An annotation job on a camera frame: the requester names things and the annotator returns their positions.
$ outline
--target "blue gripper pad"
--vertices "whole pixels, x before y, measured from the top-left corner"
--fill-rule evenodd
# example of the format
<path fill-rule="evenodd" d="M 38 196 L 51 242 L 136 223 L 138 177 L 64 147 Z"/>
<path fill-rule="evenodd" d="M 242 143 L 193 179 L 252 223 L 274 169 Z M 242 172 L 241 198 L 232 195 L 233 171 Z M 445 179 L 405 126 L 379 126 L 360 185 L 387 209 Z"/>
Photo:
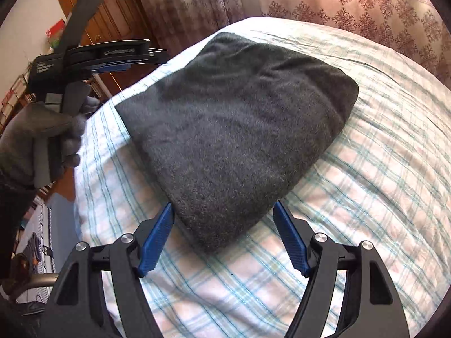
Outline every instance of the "blue gripper pad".
<path fill-rule="evenodd" d="M 132 65 L 130 63 L 122 63 L 120 65 L 106 66 L 100 67 L 97 69 L 99 73 L 102 72 L 119 72 L 119 71 L 127 71 Z"/>
<path fill-rule="evenodd" d="M 308 277 L 311 268 L 307 263 L 307 247 L 279 201 L 274 204 L 272 215 L 294 269 L 301 272 L 303 276 Z"/>
<path fill-rule="evenodd" d="M 168 203 L 141 248 L 141 261 L 138 266 L 140 278 L 155 269 L 173 224 L 174 212 L 172 204 Z"/>

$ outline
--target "black sleeve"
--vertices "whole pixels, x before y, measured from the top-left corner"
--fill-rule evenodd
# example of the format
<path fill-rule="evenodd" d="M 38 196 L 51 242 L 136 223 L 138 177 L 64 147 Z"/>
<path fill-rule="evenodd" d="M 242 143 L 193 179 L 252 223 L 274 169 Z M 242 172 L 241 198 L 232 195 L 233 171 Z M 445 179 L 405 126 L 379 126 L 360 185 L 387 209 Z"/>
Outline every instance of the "black sleeve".
<path fill-rule="evenodd" d="M 10 273 L 11 255 L 20 222 L 36 195 L 10 181 L 0 169 L 0 279 Z"/>

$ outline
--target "curtain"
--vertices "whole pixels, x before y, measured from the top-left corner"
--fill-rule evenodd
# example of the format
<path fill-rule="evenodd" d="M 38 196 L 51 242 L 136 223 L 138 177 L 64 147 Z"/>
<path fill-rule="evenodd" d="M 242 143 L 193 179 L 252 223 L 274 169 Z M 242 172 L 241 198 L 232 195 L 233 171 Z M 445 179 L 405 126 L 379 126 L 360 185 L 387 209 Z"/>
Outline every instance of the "curtain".
<path fill-rule="evenodd" d="M 258 0 L 141 0 L 154 36 L 171 56 L 252 15 Z"/>
<path fill-rule="evenodd" d="M 429 0 L 259 0 L 265 16 L 345 29 L 391 47 L 451 89 L 451 36 Z"/>

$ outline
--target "white bedsheet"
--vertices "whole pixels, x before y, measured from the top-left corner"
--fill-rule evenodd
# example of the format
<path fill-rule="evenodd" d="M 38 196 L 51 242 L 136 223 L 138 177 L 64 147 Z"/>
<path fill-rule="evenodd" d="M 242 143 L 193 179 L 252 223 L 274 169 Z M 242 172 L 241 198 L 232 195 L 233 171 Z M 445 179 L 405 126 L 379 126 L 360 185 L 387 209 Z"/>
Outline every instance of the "white bedsheet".
<path fill-rule="evenodd" d="M 285 201 L 295 217 L 340 243 L 371 240 L 400 294 L 414 336 L 451 284 L 451 92 L 392 49 L 344 30 L 251 18 L 222 31 L 280 45 L 339 67 L 359 85 L 341 135 Z M 210 38 L 107 102 L 88 122 L 76 169 L 83 239 L 111 243 L 166 202 L 146 179 L 114 105 L 181 69 Z M 118 326 L 111 278 L 108 308 Z M 339 273 L 323 336 L 334 331 Z M 166 337 L 283 337 L 307 280 L 294 270 L 268 214 L 215 257 L 196 254 L 177 227 L 142 281 Z"/>

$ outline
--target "silver bolt head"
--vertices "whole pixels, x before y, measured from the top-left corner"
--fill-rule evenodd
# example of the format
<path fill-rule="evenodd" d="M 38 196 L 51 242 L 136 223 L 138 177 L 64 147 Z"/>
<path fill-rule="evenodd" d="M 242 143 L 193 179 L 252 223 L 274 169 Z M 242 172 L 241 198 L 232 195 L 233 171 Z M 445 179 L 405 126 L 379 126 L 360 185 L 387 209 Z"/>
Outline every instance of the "silver bolt head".
<path fill-rule="evenodd" d="M 84 241 L 81 241 L 79 243 L 77 243 L 77 245 L 75 246 L 75 249 L 78 250 L 79 252 L 81 252 L 82 250 L 86 249 L 86 243 Z"/>
<path fill-rule="evenodd" d="M 133 234 L 124 234 L 120 237 L 120 241 L 125 244 L 131 243 L 133 241 Z"/>
<path fill-rule="evenodd" d="M 371 249 L 373 248 L 373 243 L 371 243 L 371 242 L 368 241 L 368 240 L 365 240 L 365 241 L 362 243 L 362 246 L 363 246 L 363 248 L 366 249 L 366 250 L 371 250 Z"/>
<path fill-rule="evenodd" d="M 319 232 L 318 234 L 315 234 L 315 240 L 324 243 L 328 239 L 328 236 L 326 234 L 323 234 L 322 232 Z"/>

